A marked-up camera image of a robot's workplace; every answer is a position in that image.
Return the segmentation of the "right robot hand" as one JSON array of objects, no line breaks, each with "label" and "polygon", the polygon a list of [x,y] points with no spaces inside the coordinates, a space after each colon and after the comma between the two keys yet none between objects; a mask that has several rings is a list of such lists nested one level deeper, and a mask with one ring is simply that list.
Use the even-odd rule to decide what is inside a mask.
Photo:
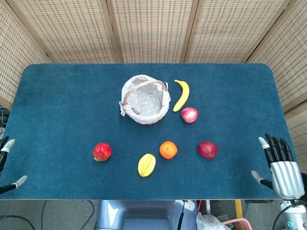
[{"label": "right robot hand", "polygon": [[301,171],[294,161],[290,146],[284,139],[272,137],[268,133],[265,138],[258,137],[259,143],[265,153],[271,180],[264,179],[252,170],[254,179],[269,189],[282,200],[299,199],[305,194]]}]

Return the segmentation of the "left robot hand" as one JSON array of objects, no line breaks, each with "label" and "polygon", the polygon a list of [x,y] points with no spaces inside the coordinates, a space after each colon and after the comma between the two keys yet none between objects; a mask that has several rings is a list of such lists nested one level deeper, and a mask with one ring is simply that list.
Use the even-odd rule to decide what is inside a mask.
[{"label": "left robot hand", "polygon": [[[8,153],[11,151],[15,143],[15,139],[9,140],[9,136],[5,136],[0,140],[0,174],[2,175],[2,171],[4,169]],[[26,180],[27,175],[22,176],[19,180],[12,184],[3,185],[0,187],[0,194],[4,194],[8,191],[18,189]]]}]

